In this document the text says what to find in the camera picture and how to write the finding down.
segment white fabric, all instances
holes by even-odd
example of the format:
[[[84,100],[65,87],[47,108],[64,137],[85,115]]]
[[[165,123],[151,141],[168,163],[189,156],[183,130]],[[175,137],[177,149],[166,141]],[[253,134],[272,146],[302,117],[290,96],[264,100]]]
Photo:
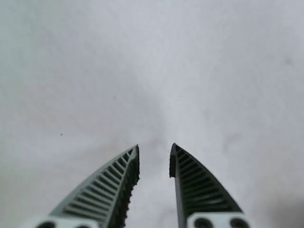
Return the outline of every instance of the white fabric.
[[[175,228],[171,145],[259,228],[304,226],[300,0],[0,3],[0,226],[139,144],[127,228]]]

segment screw hole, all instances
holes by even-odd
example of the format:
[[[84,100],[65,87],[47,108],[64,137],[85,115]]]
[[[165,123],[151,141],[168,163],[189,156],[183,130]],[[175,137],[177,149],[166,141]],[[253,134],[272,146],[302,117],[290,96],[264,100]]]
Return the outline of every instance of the screw hole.
[[[37,228],[55,228],[55,223],[51,221],[43,222]]]
[[[194,222],[196,228],[213,228],[212,223],[206,218],[198,218]]]
[[[246,223],[244,220],[242,220],[241,218],[233,218],[230,221],[230,225],[233,228],[249,228],[248,223]]]
[[[89,226],[87,226],[87,225],[81,225],[81,226],[76,227],[76,228],[90,228],[90,227],[89,227]]]

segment white tablecloth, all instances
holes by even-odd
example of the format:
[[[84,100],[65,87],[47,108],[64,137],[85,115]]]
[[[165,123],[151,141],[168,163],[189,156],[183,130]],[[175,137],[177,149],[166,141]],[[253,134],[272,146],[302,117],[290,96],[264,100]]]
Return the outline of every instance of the white tablecloth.
[[[300,0],[0,3],[0,226],[139,144],[127,228],[176,228],[172,143],[257,228],[304,226]]]

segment white surface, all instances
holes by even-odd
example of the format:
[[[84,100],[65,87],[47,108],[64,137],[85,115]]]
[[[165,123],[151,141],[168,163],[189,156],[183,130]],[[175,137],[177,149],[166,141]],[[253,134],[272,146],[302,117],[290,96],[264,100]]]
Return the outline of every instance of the white surface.
[[[303,1],[0,5],[1,227],[138,143],[127,228],[175,228],[173,142],[257,227],[304,226]]]

